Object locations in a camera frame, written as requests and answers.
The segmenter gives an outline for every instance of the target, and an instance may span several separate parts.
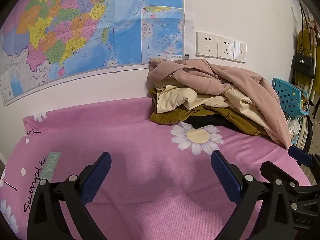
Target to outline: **handbag strap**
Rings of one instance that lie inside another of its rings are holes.
[[[304,28],[303,28],[303,17],[306,21],[306,26],[307,26],[307,31],[309,33],[309,28],[308,28],[308,22],[307,22],[307,17],[306,17],[306,14],[303,10],[303,7],[302,7],[302,3],[300,3],[300,8],[301,8],[301,18],[302,18],[302,39],[301,39],[301,47],[300,47],[300,54],[303,53],[304,50],[306,50],[309,54],[310,57],[312,57],[312,47],[311,47],[311,37],[310,37],[310,34],[308,35],[309,36],[309,42],[310,42],[310,53],[307,49],[302,49],[302,44],[303,44],[303,33],[304,33]]]

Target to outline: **white wall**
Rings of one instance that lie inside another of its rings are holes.
[[[194,12],[195,32],[214,33],[248,45],[245,64],[220,59],[209,59],[210,62],[253,70],[269,82],[274,76],[289,79],[295,34],[301,28],[298,0],[194,0]],[[144,97],[147,74],[147,69],[140,69],[87,77],[41,90],[7,107],[0,106],[0,159],[8,160],[25,135],[25,116],[68,106]]]

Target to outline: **flower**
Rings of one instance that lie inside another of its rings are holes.
[[[42,118],[47,119],[47,112],[33,115],[33,119],[35,119],[36,122],[42,122]]]
[[[4,168],[4,170],[3,170],[3,173],[2,173],[2,175],[1,175],[1,179],[0,179],[0,188],[2,188],[2,187],[3,187],[3,180],[4,180],[4,176],[5,176],[5,168]]]
[[[11,215],[11,207],[10,206],[7,207],[7,203],[5,200],[1,200],[0,210],[1,210],[1,213],[3,214],[5,220],[8,222],[12,231],[17,234],[19,232],[19,229],[17,226],[16,219],[14,218],[13,215]]]
[[[191,124],[180,122],[182,125],[175,125],[171,134],[175,135],[171,139],[173,143],[179,143],[178,147],[185,150],[191,146],[192,153],[199,155],[202,150],[211,155],[213,151],[220,150],[217,143],[223,143],[222,135],[218,134],[219,129],[213,125],[203,128],[193,129]]]

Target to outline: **teal storage basket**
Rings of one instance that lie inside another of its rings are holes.
[[[304,114],[309,114],[307,111],[302,111],[301,104],[301,90],[292,84],[283,81],[279,78],[273,78],[272,87],[276,91],[280,99],[281,109],[292,117],[300,117]],[[307,92],[303,92],[306,98],[308,98]]]

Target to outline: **map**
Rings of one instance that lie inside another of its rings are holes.
[[[183,28],[184,0],[20,0],[0,30],[2,98],[101,68],[182,58]]]

